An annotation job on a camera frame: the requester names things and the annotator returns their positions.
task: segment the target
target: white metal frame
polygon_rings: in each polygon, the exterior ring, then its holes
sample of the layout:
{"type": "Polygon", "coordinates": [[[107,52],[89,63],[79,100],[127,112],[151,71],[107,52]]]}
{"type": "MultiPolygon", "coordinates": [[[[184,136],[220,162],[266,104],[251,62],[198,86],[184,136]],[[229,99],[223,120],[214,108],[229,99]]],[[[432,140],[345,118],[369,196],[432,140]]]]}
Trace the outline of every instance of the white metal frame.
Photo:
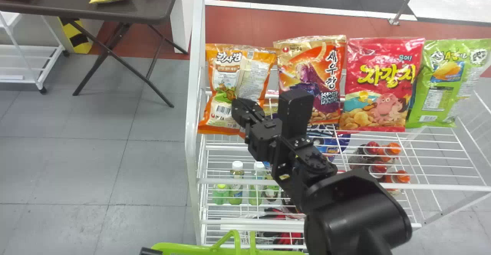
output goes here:
{"type": "MultiPolygon", "coordinates": [[[[264,201],[259,206],[249,204],[247,198],[237,206],[228,203],[217,205],[212,201],[213,185],[216,183],[243,184],[245,196],[249,185],[276,183],[256,180],[252,175],[254,159],[240,137],[196,134],[202,109],[211,94],[206,87],[204,24],[204,0],[194,0],[185,148],[196,242],[212,245],[229,229],[241,231],[245,247],[248,246],[249,230],[288,232],[294,239],[296,237],[292,234],[303,231],[301,214],[286,213],[284,220],[259,218],[264,214],[264,208],[282,208],[280,197],[273,203],[264,201]],[[244,179],[230,178],[230,163],[234,160],[244,162],[244,179]]],[[[267,94],[267,103],[276,97],[275,94],[267,94]]],[[[474,108],[469,108],[467,114],[458,119],[456,128],[424,127],[400,133],[356,132],[351,135],[349,146],[335,157],[333,163],[338,169],[348,171],[348,158],[354,156],[354,150],[361,144],[370,140],[380,144],[397,142],[403,150],[400,160],[392,168],[406,170],[411,182],[381,185],[402,189],[395,198],[407,212],[414,229],[448,217],[491,195],[487,177],[481,173],[491,173],[491,154],[487,153],[491,151],[484,148],[491,143],[491,110],[477,94],[469,104],[474,108]]],[[[335,128],[328,127],[327,130],[335,131],[335,128]]],[[[338,147],[340,138],[336,136],[338,147]]],[[[305,248],[303,244],[275,246],[272,245],[272,238],[267,237],[257,239],[258,248],[305,248]]],[[[226,243],[225,246],[232,247],[231,244],[226,243]]]]}
{"type": "Polygon", "coordinates": [[[43,83],[54,63],[65,49],[44,16],[40,16],[58,43],[57,47],[19,45],[13,28],[21,14],[0,12],[0,31],[5,30],[12,45],[0,45],[0,82],[36,84],[45,91],[43,83]]]}

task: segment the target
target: red snack bag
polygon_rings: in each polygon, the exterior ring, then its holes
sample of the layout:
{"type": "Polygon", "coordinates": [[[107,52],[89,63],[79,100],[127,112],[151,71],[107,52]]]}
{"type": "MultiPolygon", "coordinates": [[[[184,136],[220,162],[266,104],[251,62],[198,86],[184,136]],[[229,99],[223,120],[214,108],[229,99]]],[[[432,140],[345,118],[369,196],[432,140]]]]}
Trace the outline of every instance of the red snack bag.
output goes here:
{"type": "Polygon", "coordinates": [[[274,42],[280,92],[305,89],[314,95],[310,125],[337,124],[345,35],[304,36],[274,42]]]}
{"type": "Polygon", "coordinates": [[[349,40],[341,129],[405,131],[424,42],[422,37],[349,40]]]}

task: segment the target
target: tiled floor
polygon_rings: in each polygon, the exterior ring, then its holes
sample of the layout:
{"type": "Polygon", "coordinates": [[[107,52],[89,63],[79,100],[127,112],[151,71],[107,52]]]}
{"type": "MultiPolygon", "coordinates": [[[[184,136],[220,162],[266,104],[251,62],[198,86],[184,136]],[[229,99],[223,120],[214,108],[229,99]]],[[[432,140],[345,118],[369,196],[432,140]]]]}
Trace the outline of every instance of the tiled floor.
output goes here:
{"type": "MultiPolygon", "coordinates": [[[[183,143],[189,63],[159,60],[152,74],[171,109],[112,59],[73,97],[94,59],[60,58],[45,96],[0,84],[9,89],[0,91],[0,255],[136,255],[159,241],[195,242],[183,143]]],[[[489,83],[478,86],[486,99],[489,83]]],[[[488,199],[416,231],[394,254],[489,254],[490,212],[488,199]]]]}

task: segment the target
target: green shopping basket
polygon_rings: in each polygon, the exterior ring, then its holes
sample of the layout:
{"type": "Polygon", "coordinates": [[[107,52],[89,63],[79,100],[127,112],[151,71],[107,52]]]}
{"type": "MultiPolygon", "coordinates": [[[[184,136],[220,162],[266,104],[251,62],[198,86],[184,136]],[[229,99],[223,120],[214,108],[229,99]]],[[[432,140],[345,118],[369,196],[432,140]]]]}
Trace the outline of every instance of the green shopping basket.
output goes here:
{"type": "Polygon", "coordinates": [[[256,249],[256,232],[250,232],[250,248],[241,249],[241,239],[237,230],[230,230],[216,244],[207,246],[185,245],[175,243],[158,243],[152,248],[142,248],[140,255],[171,255],[171,254],[197,254],[197,255],[304,255],[300,251],[277,251],[256,249]],[[221,248],[220,246],[230,237],[234,238],[235,248],[221,248]]]}

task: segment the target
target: orange snack bag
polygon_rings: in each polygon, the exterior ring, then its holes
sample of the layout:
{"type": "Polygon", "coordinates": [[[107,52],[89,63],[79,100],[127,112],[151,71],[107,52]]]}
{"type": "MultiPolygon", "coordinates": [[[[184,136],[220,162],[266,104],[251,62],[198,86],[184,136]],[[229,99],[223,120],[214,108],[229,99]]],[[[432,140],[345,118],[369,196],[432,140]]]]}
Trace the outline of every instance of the orange snack bag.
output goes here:
{"type": "Polygon", "coordinates": [[[198,124],[198,133],[239,135],[232,119],[232,100],[240,97],[264,104],[275,49],[232,44],[206,44],[212,95],[198,124]]]}
{"type": "Polygon", "coordinates": [[[305,36],[274,42],[280,92],[305,89],[314,95],[310,125],[337,124],[346,36],[305,36]]]}

